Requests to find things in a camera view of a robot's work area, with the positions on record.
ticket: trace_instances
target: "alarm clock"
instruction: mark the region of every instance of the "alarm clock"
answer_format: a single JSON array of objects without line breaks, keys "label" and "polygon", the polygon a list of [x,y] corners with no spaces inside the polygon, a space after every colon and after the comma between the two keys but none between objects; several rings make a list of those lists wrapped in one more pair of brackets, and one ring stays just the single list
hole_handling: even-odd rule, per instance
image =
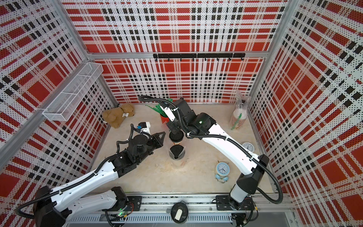
[{"label": "alarm clock", "polygon": [[245,142],[242,144],[242,147],[246,148],[247,150],[251,151],[252,153],[254,153],[254,146],[252,145],[252,143],[249,142]]},{"label": "alarm clock", "polygon": [[216,179],[220,183],[224,183],[228,181],[228,174],[229,174],[229,165],[225,162],[219,162],[216,166]]}]

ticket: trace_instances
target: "red cup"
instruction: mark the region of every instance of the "red cup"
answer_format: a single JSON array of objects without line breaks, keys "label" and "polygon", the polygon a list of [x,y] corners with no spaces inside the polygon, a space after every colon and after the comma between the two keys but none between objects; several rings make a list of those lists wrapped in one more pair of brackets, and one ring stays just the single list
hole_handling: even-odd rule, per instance
[{"label": "red cup", "polygon": [[160,115],[161,118],[161,123],[163,124],[164,122],[169,122],[169,118],[168,117],[163,117]]}]

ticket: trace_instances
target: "metal wire basket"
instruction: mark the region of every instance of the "metal wire basket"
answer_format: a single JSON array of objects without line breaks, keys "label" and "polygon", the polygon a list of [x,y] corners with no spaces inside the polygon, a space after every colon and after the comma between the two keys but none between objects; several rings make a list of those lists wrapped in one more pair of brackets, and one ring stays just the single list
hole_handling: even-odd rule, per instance
[{"label": "metal wire basket", "polygon": [[81,100],[103,72],[99,63],[88,62],[47,107],[43,115],[51,121],[68,121]]}]

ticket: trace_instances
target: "wooden tabletop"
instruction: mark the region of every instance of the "wooden tabletop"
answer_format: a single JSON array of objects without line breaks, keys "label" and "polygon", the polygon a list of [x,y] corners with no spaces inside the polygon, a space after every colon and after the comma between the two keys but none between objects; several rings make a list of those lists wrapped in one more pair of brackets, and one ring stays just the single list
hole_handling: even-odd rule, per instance
[{"label": "wooden tabletop", "polygon": [[[96,168],[103,159],[116,152],[117,140],[125,141],[129,137],[131,123],[136,126],[140,122],[149,121],[151,134],[166,131],[162,127],[160,115],[157,112],[143,104],[134,106],[135,115],[133,117],[127,117],[118,129],[110,129],[92,169]],[[210,115],[226,133],[239,143],[252,143],[255,147],[255,153],[260,154],[249,120],[246,120],[238,130],[230,130],[228,123],[234,110],[233,105],[189,104],[189,106],[196,114],[204,112]],[[148,156],[136,169],[121,178],[98,187],[92,193],[101,193],[114,186],[121,186],[125,192],[228,193],[241,174],[233,162],[213,146],[196,138],[186,139],[185,137],[180,144],[185,146],[188,159],[183,168],[175,169],[168,154],[170,143],[169,131],[166,131],[162,148],[156,149],[154,154]],[[127,144],[121,144],[120,150],[122,151],[126,147]],[[229,180],[225,183],[219,183],[215,178],[215,167],[221,161],[228,163],[231,169]],[[266,173],[259,187],[266,193],[273,192]]]}]

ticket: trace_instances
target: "perforated panel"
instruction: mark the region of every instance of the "perforated panel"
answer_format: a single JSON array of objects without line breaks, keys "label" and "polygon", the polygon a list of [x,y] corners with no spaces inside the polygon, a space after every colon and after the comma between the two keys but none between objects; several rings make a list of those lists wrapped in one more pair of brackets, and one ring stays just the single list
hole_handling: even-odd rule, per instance
[{"label": "perforated panel", "polygon": [[188,102],[233,102],[236,89],[249,91],[262,58],[97,60],[119,102],[138,102],[140,95]]},{"label": "perforated panel", "polygon": [[89,52],[267,50],[287,0],[61,0]]},{"label": "perforated panel", "polygon": [[306,226],[363,225],[363,1],[301,1],[251,108]]},{"label": "perforated panel", "polygon": [[109,108],[111,102],[96,82],[67,122],[45,120],[35,130],[0,172],[1,226],[33,226],[13,210],[39,188],[53,188],[86,173],[106,129],[101,114]]},{"label": "perforated panel", "polygon": [[0,147],[83,60],[49,1],[0,6]]}]

